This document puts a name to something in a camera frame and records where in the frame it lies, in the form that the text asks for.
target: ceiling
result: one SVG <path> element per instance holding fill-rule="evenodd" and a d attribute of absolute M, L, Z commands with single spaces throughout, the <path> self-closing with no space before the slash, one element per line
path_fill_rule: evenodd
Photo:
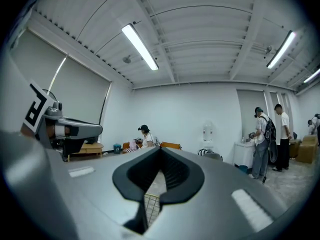
<path fill-rule="evenodd" d="M 246 82 L 298 90 L 318 69 L 313 26 L 292 0 L 38 0 L 34 13 L 144 88 L 195 82 Z M 121 28 L 135 29 L 159 70 L 152 71 Z M 297 36 L 266 65 L 292 30 Z M 129 57 L 131 63 L 123 58 Z"/>

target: black cap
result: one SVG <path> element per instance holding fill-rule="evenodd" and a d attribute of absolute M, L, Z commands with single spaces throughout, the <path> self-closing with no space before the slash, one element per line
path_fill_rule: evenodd
<path fill-rule="evenodd" d="M 148 128 L 148 126 L 146 126 L 146 125 L 144 124 L 144 125 L 141 125 L 141 127 L 138 128 L 138 131 L 141 131 L 141 130 L 149 131 L 149 128 Z"/>

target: blue trash bin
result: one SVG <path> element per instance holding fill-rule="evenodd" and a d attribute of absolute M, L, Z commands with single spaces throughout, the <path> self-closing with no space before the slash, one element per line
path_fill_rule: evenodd
<path fill-rule="evenodd" d="M 120 144 L 114 144 L 113 145 L 113 153 L 120 154 L 121 153 L 121 145 Z"/>
<path fill-rule="evenodd" d="M 243 172 L 246 174 L 247 171 L 248 171 L 248 166 L 246 166 L 246 165 L 240 165 L 240 166 L 239 166 L 239 169 L 240 169 L 240 171 L 243 171 Z"/>

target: man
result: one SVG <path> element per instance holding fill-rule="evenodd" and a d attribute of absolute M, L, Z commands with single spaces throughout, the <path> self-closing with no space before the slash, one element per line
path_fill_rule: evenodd
<path fill-rule="evenodd" d="M 314 134 L 317 134 L 317 137 L 318 137 L 318 147 L 320 145 L 320 116 L 319 114 L 315 114 L 314 117 L 311 119 L 312 121 L 312 124 L 314 124 L 316 130 L 317 130 L 317 133 L 314 133 Z"/>
<path fill-rule="evenodd" d="M 309 126 L 309 135 L 317 135 L 317 126 L 312 122 L 312 120 L 308 120 Z"/>
<path fill-rule="evenodd" d="M 289 116 L 283 112 L 280 104 L 275 105 L 274 110 L 278 115 L 281 115 L 281 133 L 280 133 L 280 152 L 276 160 L 276 167 L 273 168 L 276 172 L 282 172 L 282 168 L 289 169 L 289 140 L 292 139 L 290 136 L 289 128 Z"/>
<path fill-rule="evenodd" d="M 268 166 L 268 141 L 265 139 L 266 126 L 269 117 L 260 107 L 256 107 L 254 117 L 258 117 L 256 121 L 256 132 L 253 137 L 257 137 L 255 155 L 253 158 L 252 174 L 249 176 L 253 179 L 258 179 L 259 176 L 266 175 Z"/>

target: blue bucket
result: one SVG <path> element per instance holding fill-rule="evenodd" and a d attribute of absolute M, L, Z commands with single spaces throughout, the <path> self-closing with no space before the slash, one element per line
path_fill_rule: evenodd
<path fill-rule="evenodd" d="M 247 171 L 248 171 L 248 166 L 246 166 L 246 165 L 240 165 L 240 166 L 239 166 L 239 169 L 240 169 L 240 171 L 242 171 L 242 172 L 244 172 L 244 173 L 246 174 Z"/>

